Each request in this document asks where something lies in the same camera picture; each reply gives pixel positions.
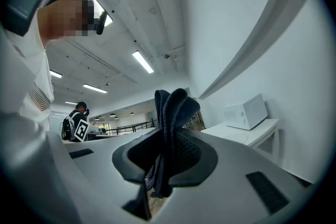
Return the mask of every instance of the ceiling beam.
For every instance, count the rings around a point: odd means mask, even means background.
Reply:
[[[129,5],[128,0],[99,0],[100,2],[108,3],[108,6],[113,6],[114,9],[118,10],[118,15],[126,27],[129,29],[137,43],[141,47],[141,49],[149,54],[149,56],[153,59],[155,70],[159,74],[163,74],[162,65],[160,60],[158,59],[158,54],[151,44],[144,28],[142,27],[140,21],[136,17],[133,9]]]
[[[162,19],[163,19],[165,28],[167,30],[168,39],[169,39],[169,45],[170,45],[172,51],[174,52],[174,46],[173,46],[172,38],[171,38],[171,35],[170,35],[168,23],[167,23],[166,16],[165,16],[165,13],[164,13],[164,10],[163,10],[163,7],[162,7],[161,0],[156,0],[156,2],[158,4],[158,6],[159,6],[159,9],[160,9],[160,12],[161,12],[161,15],[162,15]],[[175,54],[173,54],[173,65],[174,65],[175,70],[179,71],[179,66],[177,64],[177,59],[176,59]]]
[[[133,80],[132,78],[130,78],[129,76],[127,76],[126,74],[124,74],[123,72],[121,72],[120,70],[118,70],[117,68],[115,68],[114,66],[112,66],[109,63],[105,62],[103,59],[99,58],[97,55],[93,54],[88,49],[86,49],[82,45],[78,44],[76,41],[66,39],[66,42],[69,43],[69,44],[71,44],[72,46],[74,46],[75,48],[77,48],[78,50],[80,50],[81,52],[83,52],[84,54],[86,54],[88,57],[92,58],[93,60],[97,61],[98,63],[106,66],[109,69],[111,69],[115,73],[123,75],[126,79],[128,79],[129,81],[131,81],[133,83],[137,83],[137,81]]]

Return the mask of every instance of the railing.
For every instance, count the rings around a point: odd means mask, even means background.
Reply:
[[[108,134],[108,135],[119,135],[121,133],[122,134],[134,133],[137,130],[143,130],[143,129],[147,129],[147,128],[157,127],[158,126],[157,122],[158,122],[157,120],[153,120],[153,121],[147,121],[147,122],[127,125],[127,126],[122,126],[122,127],[116,128],[116,129],[109,129],[109,130],[106,130],[106,134]]]

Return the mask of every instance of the white microwave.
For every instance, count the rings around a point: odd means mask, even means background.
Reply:
[[[245,103],[223,107],[223,115],[227,126],[251,130],[267,117],[267,110],[259,94]]]

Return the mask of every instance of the black slot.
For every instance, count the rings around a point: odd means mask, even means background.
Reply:
[[[86,148],[85,150],[70,152],[69,155],[72,159],[75,159],[75,158],[83,157],[85,155],[89,155],[91,153],[93,153],[93,151]]]
[[[140,186],[136,200],[129,201],[122,207],[122,209],[144,220],[151,219],[151,212],[148,206],[147,192],[144,183]]]
[[[246,177],[270,214],[274,214],[289,203],[288,199],[262,172],[251,173]]]

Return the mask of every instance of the black backpack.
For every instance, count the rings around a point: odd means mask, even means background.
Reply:
[[[62,140],[70,140],[71,135],[75,133],[75,123],[73,121],[74,116],[79,114],[79,112],[74,113],[71,117],[67,116],[63,120],[62,124]]]

